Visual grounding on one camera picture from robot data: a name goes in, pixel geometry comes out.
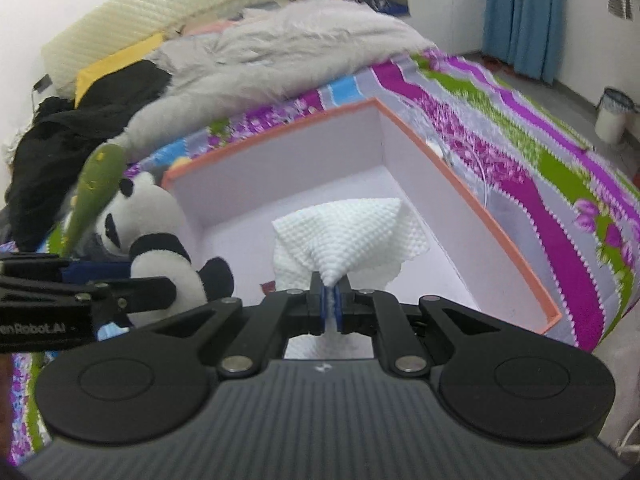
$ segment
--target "white bin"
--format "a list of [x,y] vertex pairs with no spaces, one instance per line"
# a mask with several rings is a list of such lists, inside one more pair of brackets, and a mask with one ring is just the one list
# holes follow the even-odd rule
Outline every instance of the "white bin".
[[597,136],[607,144],[619,143],[625,132],[626,120],[635,108],[628,95],[615,88],[605,88],[598,104]]

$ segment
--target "panda ear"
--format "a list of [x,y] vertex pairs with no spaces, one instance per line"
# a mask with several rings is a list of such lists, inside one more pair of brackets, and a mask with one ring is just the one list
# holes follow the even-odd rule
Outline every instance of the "panda ear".
[[120,181],[120,192],[127,198],[133,195],[133,181],[128,178],[123,178]]

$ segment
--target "yellow pillow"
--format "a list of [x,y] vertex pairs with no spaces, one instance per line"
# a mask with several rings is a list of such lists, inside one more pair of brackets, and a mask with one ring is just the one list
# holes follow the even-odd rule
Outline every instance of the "yellow pillow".
[[76,107],[78,107],[80,99],[86,94],[89,87],[98,81],[98,79],[140,61],[146,54],[158,48],[163,41],[164,36],[162,32],[158,32],[146,38],[146,40],[123,48],[83,68],[78,72],[78,76],[76,76]]

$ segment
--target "stuffed panda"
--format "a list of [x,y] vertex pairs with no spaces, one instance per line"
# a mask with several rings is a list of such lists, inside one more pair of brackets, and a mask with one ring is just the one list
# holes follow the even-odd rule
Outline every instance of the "stuffed panda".
[[196,271],[177,232],[184,213],[175,198],[156,186],[149,173],[123,178],[119,190],[98,217],[96,231],[104,248],[128,256],[132,278],[166,276],[176,298],[167,310],[129,314],[134,326],[144,326],[231,296],[234,277],[222,258],[209,260]]

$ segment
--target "blue curtain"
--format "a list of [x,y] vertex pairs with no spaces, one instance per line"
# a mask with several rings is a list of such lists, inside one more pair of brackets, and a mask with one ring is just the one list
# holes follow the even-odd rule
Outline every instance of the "blue curtain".
[[486,0],[482,51],[551,84],[562,46],[563,2]]

